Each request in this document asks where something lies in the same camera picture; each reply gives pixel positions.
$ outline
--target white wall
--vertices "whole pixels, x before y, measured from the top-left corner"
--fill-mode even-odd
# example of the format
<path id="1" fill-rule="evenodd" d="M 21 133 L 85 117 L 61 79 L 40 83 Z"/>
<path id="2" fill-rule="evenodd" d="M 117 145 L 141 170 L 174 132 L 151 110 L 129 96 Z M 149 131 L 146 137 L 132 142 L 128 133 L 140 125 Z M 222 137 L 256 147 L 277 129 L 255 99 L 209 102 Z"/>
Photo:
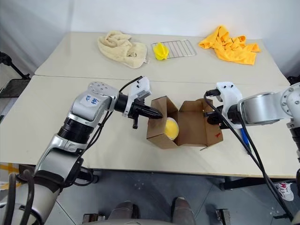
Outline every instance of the white wall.
<path id="1" fill-rule="evenodd" d="M 288 75 L 300 62 L 299 9 L 300 0 L 0 0 L 0 49 L 34 71 L 70 30 L 206 36 L 224 24 L 262 38 Z"/>

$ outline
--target wire rack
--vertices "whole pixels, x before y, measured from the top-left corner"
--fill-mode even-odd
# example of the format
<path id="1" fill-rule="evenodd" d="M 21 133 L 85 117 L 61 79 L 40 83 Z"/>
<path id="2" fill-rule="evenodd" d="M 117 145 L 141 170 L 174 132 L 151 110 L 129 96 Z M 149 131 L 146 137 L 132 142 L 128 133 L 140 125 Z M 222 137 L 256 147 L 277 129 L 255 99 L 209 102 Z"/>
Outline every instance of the wire rack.
<path id="1" fill-rule="evenodd" d="M 189 40 L 164 41 L 161 43 L 169 49 L 167 59 L 197 55 Z"/>

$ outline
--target gray floor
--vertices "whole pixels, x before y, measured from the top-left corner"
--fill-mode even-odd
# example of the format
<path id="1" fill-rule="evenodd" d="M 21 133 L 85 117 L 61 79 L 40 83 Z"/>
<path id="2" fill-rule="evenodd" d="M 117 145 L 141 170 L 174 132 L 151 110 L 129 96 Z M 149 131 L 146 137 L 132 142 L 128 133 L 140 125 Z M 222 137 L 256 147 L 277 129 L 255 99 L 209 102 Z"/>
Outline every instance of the gray floor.
<path id="1" fill-rule="evenodd" d="M 97 184 L 64 189 L 46 225 L 81 224 L 84 213 L 106 216 L 120 202 L 131 200 L 141 218 L 171 220 L 175 197 L 185 197 L 198 225 L 220 225 L 215 209 L 227 208 L 232 225 L 285 225 L 288 219 L 273 219 L 282 210 L 265 185 L 221 191 L 222 179 L 179 174 L 103 171 Z M 300 210 L 300 198 L 287 202 L 292 213 Z"/>

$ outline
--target yellow ball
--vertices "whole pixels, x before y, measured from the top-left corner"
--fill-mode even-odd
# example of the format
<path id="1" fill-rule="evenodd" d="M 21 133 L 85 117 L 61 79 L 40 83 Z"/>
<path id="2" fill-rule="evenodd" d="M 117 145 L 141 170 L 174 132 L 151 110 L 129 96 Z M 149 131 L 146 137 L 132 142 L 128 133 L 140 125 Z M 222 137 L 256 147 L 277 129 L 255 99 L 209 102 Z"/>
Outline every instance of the yellow ball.
<path id="1" fill-rule="evenodd" d="M 165 123 L 165 135 L 167 135 L 171 140 L 174 140 L 178 136 L 178 133 L 179 126 L 176 120 L 171 117 L 167 117 L 167 121 Z"/>

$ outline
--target white sneaker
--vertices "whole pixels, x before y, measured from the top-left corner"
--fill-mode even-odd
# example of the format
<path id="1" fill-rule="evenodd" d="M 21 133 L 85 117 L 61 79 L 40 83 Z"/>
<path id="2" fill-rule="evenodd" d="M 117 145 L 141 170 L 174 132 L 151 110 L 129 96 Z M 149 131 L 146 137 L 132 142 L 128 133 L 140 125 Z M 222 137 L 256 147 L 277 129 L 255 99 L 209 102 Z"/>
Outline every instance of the white sneaker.
<path id="1" fill-rule="evenodd" d="M 275 184 L 278 192 L 281 194 L 282 199 L 286 201 L 293 201 L 294 200 L 294 193 L 291 190 L 292 183 L 277 183 Z"/>

